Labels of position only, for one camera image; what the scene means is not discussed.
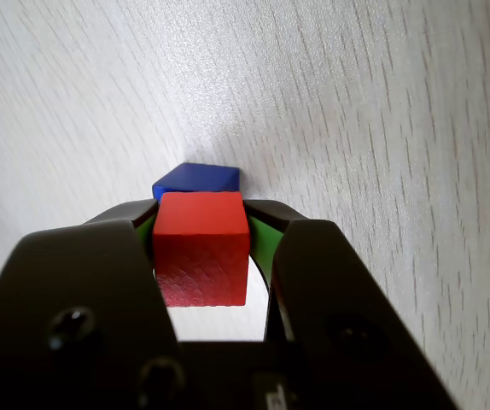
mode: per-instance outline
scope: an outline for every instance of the red cube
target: red cube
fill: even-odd
[[[153,244],[168,307],[245,304],[250,238],[241,193],[167,192]]]

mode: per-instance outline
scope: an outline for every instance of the blue block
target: blue block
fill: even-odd
[[[166,192],[239,191],[239,168],[185,162],[152,185],[158,201]]]

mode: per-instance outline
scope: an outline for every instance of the table surface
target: table surface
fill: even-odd
[[[336,222],[490,408],[490,1],[0,0],[0,268],[182,161]]]

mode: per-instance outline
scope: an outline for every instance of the wooden block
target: wooden block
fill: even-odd
[[[239,168],[185,162],[152,185],[158,201],[166,192],[239,191]]]
[[[241,193],[166,193],[153,243],[168,307],[245,304],[250,239]]]

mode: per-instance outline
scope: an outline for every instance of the screw head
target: screw head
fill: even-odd
[[[357,359],[378,357],[387,344],[377,326],[358,316],[343,316],[334,322],[336,344]]]
[[[87,307],[71,307],[50,322],[48,346],[54,352],[81,344],[95,330],[95,316]]]
[[[185,383],[184,370],[172,357],[149,360],[140,375],[138,405],[140,408],[169,408]]]

